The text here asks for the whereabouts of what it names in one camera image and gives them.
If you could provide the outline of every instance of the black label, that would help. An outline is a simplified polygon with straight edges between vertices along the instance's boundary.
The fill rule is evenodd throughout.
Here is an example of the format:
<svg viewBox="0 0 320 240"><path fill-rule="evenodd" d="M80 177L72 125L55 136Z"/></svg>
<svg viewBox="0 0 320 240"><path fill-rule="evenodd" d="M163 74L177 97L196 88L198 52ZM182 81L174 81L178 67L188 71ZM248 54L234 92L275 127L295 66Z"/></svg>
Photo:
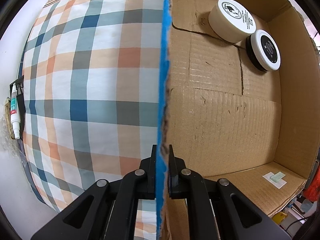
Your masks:
<svg viewBox="0 0 320 240"><path fill-rule="evenodd" d="M261 36L261 45L262 45L262 49L264 51L264 54L266 54L267 58L272 63L276 63L278 60L276 47L273 44L273 42L266 35Z"/></svg>

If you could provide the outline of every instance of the red object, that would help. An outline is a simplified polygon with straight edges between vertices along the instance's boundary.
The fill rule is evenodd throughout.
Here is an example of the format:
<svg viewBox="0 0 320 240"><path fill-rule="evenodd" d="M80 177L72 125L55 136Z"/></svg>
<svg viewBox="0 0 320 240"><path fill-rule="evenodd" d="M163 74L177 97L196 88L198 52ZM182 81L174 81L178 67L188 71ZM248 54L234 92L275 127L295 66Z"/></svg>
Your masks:
<svg viewBox="0 0 320 240"><path fill-rule="evenodd" d="M310 184L310 186L303 191L305 198L311 202L319 200L320 196L320 166L318 167L316 174Z"/></svg>

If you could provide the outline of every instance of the plaid fabric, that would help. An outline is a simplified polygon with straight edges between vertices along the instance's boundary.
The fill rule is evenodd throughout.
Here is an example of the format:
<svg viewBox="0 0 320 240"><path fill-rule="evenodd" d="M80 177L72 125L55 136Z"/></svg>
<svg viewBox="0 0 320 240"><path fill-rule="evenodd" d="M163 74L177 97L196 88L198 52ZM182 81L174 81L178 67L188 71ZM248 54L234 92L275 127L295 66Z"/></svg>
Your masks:
<svg viewBox="0 0 320 240"><path fill-rule="evenodd" d="M55 210L150 156L162 10L163 0L49 0L36 20L23 59L23 141ZM137 239L155 239L155 202L139 208Z"/></svg>

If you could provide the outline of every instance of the glue tube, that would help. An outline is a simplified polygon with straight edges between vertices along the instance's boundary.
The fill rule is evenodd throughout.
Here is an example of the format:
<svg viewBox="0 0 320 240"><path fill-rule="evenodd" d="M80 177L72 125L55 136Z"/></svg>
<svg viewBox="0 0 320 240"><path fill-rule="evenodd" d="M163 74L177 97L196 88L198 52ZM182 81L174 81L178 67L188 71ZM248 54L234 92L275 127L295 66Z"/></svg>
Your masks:
<svg viewBox="0 0 320 240"><path fill-rule="evenodd" d="M11 93L11 108L10 108L10 120L13 128L14 137L20 139L20 112L17 104L17 89L16 84L12 86Z"/></svg>

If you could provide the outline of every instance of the jar label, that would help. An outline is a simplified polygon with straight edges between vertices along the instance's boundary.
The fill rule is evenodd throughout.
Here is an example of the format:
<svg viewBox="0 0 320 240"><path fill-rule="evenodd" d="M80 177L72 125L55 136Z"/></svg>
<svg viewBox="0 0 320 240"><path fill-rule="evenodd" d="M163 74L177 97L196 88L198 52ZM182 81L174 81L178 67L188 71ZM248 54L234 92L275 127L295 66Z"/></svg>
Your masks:
<svg viewBox="0 0 320 240"><path fill-rule="evenodd" d="M232 3L223 2L222 8L225 10L225 12L228 15L232 16L233 18L241 19L242 14L241 14L240 10L236 6L234 6Z"/></svg>
<svg viewBox="0 0 320 240"><path fill-rule="evenodd" d="M261 45L262 45L262 49L264 51L264 54L266 54L267 58L272 63L276 63L278 60L276 47L274 46L273 42L266 35L261 36Z"/></svg>

